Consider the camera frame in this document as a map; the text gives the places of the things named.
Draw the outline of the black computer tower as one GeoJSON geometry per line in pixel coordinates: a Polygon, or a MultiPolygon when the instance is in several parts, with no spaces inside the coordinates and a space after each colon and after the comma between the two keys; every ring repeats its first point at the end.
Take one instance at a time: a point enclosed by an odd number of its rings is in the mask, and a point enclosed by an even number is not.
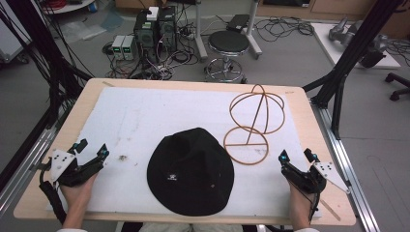
{"type": "Polygon", "coordinates": [[[176,38],[176,7],[169,6],[160,9],[159,27],[162,46],[168,51],[177,50],[176,38]]]}
{"type": "Polygon", "coordinates": [[[155,20],[148,19],[151,15],[149,10],[142,10],[136,17],[133,33],[139,55],[152,63],[157,63],[158,24],[155,20]]]}

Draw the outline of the black bucket hat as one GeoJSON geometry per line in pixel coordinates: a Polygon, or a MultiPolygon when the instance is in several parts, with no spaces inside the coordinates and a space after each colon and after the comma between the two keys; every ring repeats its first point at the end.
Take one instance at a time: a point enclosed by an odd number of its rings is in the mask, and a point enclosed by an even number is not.
{"type": "Polygon", "coordinates": [[[168,210],[189,217],[222,211],[234,177],[231,157],[202,128],[164,137],[147,166],[147,183],[154,196],[168,210]]]}

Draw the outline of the grey desk leg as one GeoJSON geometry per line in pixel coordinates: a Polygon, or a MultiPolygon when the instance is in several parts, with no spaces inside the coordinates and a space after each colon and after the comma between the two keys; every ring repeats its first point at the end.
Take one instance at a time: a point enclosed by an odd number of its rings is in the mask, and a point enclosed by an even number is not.
{"type": "Polygon", "coordinates": [[[256,19],[256,12],[258,8],[259,0],[251,0],[250,8],[249,8],[249,24],[246,29],[246,37],[249,41],[249,47],[253,51],[254,58],[258,59],[262,54],[262,50],[258,45],[255,37],[253,36],[253,30],[255,25],[256,19]]]}
{"type": "Polygon", "coordinates": [[[201,37],[201,0],[195,1],[195,33],[194,41],[197,47],[199,60],[205,62],[208,59],[208,53],[206,51],[204,42],[201,37]]]}

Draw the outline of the black metal frame post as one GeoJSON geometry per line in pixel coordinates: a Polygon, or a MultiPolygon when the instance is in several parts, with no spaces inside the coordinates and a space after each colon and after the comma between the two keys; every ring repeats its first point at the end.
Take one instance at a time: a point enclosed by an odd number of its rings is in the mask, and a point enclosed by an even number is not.
{"type": "Polygon", "coordinates": [[[367,47],[403,2],[404,0],[377,0],[335,66],[323,77],[303,87],[305,92],[320,87],[319,92],[311,99],[319,108],[327,108],[330,99],[334,99],[331,132],[336,139],[340,139],[339,122],[345,80],[365,54],[367,47]]]}

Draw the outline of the white foam mat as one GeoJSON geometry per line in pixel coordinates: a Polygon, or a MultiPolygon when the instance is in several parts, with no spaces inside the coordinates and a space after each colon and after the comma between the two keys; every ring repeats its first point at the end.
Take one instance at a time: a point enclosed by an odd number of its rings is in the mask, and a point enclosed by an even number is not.
{"type": "MultiPolygon", "coordinates": [[[[177,216],[150,191],[147,166],[166,136],[202,128],[223,147],[225,134],[235,124],[228,106],[241,93],[108,87],[102,90],[80,135],[87,147],[79,163],[92,159],[106,144],[109,156],[94,185],[88,209],[93,213],[130,213],[177,216]]],[[[280,172],[278,156],[285,150],[293,165],[306,169],[289,99],[286,122],[268,134],[270,152],[256,165],[235,162],[234,184],[226,207],[215,217],[273,217],[288,214],[289,188],[280,172]]]]}

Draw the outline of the grey power supply unit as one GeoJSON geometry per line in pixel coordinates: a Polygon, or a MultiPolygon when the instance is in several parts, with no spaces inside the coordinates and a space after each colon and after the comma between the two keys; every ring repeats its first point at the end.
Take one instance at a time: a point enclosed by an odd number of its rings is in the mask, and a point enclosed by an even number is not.
{"type": "Polygon", "coordinates": [[[112,43],[112,45],[111,45],[114,57],[117,60],[123,60],[124,59],[124,54],[123,54],[123,51],[122,51],[122,44],[123,44],[124,39],[125,39],[125,37],[122,36],[122,35],[116,36],[113,43],[112,43]]]}
{"type": "Polygon", "coordinates": [[[134,36],[126,36],[122,43],[122,50],[125,60],[133,60],[136,54],[134,36]]]}

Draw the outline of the thin wooden strip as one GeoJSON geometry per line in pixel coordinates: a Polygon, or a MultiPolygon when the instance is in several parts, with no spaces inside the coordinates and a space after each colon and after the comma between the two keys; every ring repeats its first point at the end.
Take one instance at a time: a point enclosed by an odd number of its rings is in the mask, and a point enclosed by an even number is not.
{"type": "Polygon", "coordinates": [[[324,199],[320,199],[320,203],[330,212],[330,214],[337,221],[341,221],[341,217],[336,213],[336,211],[324,199]]]}

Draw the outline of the person's left hand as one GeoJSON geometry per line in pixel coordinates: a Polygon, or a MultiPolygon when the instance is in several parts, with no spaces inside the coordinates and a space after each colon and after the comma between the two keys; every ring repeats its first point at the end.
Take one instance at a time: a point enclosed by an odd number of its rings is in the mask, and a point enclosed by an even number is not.
{"type": "Polygon", "coordinates": [[[61,190],[66,199],[69,213],[85,213],[91,199],[92,188],[97,174],[89,178],[84,184],[75,187],[62,186],[61,190]]]}

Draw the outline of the white equipment case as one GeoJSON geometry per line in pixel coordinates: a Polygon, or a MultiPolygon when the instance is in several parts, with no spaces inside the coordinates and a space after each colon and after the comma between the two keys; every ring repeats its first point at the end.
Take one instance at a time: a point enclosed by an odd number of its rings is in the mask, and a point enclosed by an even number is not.
{"type": "Polygon", "coordinates": [[[1,19],[1,15],[6,18],[7,22],[13,26],[17,34],[27,44],[30,43],[30,37],[6,0],[0,0],[0,64],[8,64],[23,50],[23,46],[17,36],[1,19]]]}

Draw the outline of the black round stool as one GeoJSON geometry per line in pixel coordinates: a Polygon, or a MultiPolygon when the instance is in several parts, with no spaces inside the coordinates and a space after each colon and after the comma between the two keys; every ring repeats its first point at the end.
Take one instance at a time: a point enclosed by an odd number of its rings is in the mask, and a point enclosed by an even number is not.
{"type": "Polygon", "coordinates": [[[242,84],[248,82],[243,73],[242,66],[234,60],[249,50],[247,37],[239,32],[218,31],[208,38],[209,48],[220,55],[213,59],[205,68],[206,79],[218,82],[234,82],[239,80],[242,84]]]}

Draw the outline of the white board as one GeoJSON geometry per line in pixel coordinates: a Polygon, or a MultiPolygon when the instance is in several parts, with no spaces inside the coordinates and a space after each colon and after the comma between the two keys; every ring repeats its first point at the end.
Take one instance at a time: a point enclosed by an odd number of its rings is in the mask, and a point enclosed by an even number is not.
{"type": "MultiPolygon", "coordinates": [[[[329,31],[334,27],[334,24],[327,23],[312,23],[316,39],[321,43],[330,61],[335,65],[345,47],[338,41],[331,41],[328,38],[329,31]]],[[[375,66],[375,69],[394,70],[400,68],[400,64],[387,51],[384,52],[385,57],[382,58],[375,66]]]]}

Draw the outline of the aluminium rail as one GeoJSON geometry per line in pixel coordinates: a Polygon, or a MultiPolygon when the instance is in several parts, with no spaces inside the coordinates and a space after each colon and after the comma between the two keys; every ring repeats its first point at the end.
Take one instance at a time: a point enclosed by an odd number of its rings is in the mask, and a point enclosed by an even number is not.
{"type": "Polygon", "coordinates": [[[381,232],[376,218],[367,202],[366,195],[363,192],[350,158],[343,146],[342,140],[337,139],[337,136],[331,129],[331,113],[328,109],[319,108],[313,103],[311,104],[311,108],[319,127],[322,130],[322,134],[328,143],[332,159],[337,164],[339,173],[350,190],[348,198],[353,204],[355,217],[359,220],[365,232],[381,232]]]}
{"type": "Polygon", "coordinates": [[[56,126],[34,129],[0,174],[0,219],[38,170],[58,131],[56,126]]]}

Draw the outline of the person's right hand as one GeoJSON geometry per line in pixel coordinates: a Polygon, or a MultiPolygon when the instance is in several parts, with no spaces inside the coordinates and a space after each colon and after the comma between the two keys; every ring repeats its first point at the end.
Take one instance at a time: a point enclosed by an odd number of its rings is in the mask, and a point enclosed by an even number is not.
{"type": "Polygon", "coordinates": [[[289,216],[292,226],[294,228],[309,227],[309,216],[314,195],[299,191],[293,184],[290,184],[289,188],[289,216]]]}

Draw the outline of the clear plastic sheet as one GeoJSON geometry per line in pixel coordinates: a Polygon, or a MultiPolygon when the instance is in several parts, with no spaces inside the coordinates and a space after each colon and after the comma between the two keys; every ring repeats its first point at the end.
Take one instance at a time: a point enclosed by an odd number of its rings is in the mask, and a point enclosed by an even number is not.
{"type": "Polygon", "coordinates": [[[82,21],[69,22],[61,27],[65,41],[68,44],[77,41],[88,41],[105,32],[100,25],[87,26],[82,21]]]}

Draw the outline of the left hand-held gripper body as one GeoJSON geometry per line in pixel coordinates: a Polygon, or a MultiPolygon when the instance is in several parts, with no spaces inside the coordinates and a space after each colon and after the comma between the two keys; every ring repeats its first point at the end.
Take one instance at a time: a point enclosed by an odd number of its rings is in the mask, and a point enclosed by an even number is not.
{"type": "Polygon", "coordinates": [[[67,187],[80,186],[103,169],[104,160],[98,159],[97,156],[79,165],[78,155],[55,150],[51,158],[51,180],[67,187]]]}

